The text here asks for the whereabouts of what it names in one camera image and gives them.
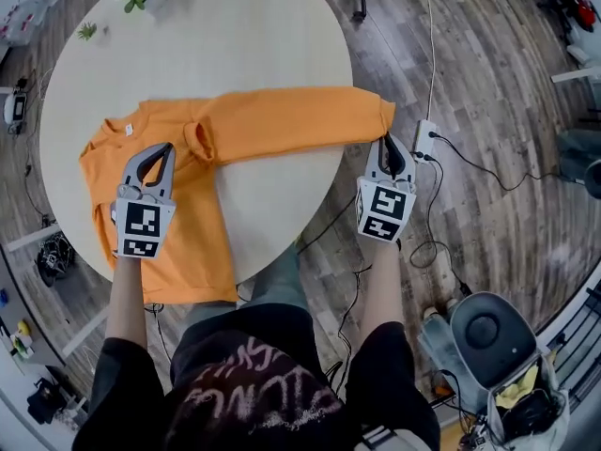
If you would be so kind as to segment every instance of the table leg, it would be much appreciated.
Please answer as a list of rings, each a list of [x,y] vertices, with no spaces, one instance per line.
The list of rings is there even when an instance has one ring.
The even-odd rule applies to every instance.
[[[353,20],[356,20],[357,22],[362,22],[363,20],[365,20],[366,16],[367,16],[367,3],[365,2],[365,0],[361,0],[361,10],[353,13]]]

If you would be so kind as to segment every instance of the person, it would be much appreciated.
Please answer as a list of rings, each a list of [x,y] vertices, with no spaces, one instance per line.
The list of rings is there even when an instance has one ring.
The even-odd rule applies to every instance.
[[[378,244],[346,403],[317,357],[294,246],[253,298],[196,304],[166,396],[146,351],[140,260],[119,257],[87,421],[73,449],[438,450],[439,423],[414,384],[395,244]]]

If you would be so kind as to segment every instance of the green leaf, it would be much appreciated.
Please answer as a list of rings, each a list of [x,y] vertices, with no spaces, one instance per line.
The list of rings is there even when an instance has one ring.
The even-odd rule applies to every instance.
[[[133,6],[135,5],[135,1],[134,0],[130,0],[126,5],[125,5],[125,13],[131,13],[131,11],[133,10]]]

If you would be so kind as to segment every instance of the round table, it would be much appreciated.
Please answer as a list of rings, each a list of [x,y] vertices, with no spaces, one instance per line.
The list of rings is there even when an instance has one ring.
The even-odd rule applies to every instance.
[[[265,87],[351,86],[347,44],[325,0],[168,0],[160,18],[100,0],[54,68],[40,122],[41,170],[54,217],[80,256],[112,279],[79,166],[107,117],[139,101],[215,97]],[[233,163],[217,188],[236,280],[296,239],[330,188],[342,148]]]

